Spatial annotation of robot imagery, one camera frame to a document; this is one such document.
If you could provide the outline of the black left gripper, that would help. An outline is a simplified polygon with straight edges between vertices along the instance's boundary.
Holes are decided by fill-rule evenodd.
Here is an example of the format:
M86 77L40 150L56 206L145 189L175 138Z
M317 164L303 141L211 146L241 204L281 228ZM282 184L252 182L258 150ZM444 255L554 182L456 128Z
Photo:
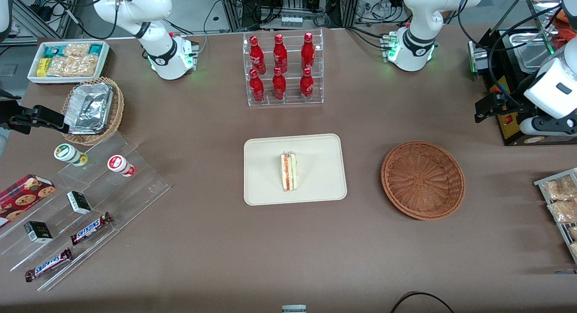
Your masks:
M539 109L525 97L501 95L499 92L490 92L480 99L475 103L475 110L476 124L492 116L499 116L499 119L511 116L512 120L523 122L539 115Z

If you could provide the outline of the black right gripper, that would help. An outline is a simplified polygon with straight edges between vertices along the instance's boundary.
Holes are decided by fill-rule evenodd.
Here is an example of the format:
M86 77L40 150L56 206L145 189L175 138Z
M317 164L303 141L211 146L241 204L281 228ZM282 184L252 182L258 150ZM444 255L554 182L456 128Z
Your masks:
M65 116L47 107L36 105L31 109L21 106L18 101L0 102L0 125L6 130L12 130L25 135L31 132L31 126L43 127L66 133Z

